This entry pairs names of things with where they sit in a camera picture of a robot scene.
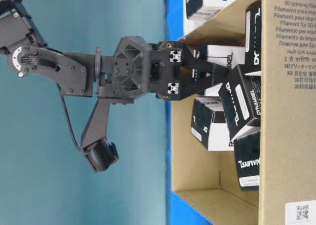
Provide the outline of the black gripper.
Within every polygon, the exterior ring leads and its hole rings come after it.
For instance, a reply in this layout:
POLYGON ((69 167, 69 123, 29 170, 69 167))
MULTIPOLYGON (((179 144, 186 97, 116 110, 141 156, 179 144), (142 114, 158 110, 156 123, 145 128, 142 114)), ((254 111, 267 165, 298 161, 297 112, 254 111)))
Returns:
POLYGON ((122 37, 111 56, 95 51, 95 96, 98 103, 129 104, 147 93, 180 101, 222 83, 231 69, 195 58, 184 42, 147 43, 140 36, 122 37), (193 80, 181 69, 213 73, 193 80))

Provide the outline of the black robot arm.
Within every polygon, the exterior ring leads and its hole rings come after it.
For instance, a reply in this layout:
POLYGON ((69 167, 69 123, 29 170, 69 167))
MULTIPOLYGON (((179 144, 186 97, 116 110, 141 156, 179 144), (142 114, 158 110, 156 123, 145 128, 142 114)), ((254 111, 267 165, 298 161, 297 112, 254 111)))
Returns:
POLYGON ((0 52, 18 77, 52 79, 63 96, 130 104, 155 93, 179 101, 223 82, 230 68, 193 56, 181 41, 147 43, 124 36, 112 56, 62 52, 48 47, 23 0, 0 0, 0 52))

